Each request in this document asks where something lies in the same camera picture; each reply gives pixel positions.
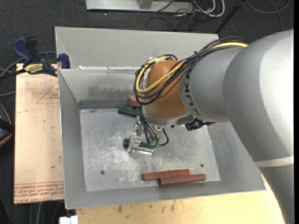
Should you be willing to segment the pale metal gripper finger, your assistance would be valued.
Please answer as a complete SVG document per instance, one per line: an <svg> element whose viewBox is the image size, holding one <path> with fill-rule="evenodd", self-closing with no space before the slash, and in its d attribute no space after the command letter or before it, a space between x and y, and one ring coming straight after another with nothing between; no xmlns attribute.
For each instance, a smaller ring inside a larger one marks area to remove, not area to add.
<svg viewBox="0 0 299 224"><path fill-rule="evenodd" d="M155 149L149 149L149 148L128 148L127 152L129 153L130 156L132 157L137 157L137 156L149 156L154 153Z"/></svg>
<svg viewBox="0 0 299 224"><path fill-rule="evenodd" d="M138 147L141 144L141 137L140 135L136 135L136 134L132 134L130 136L130 142L129 142L129 146L130 147Z"/></svg>

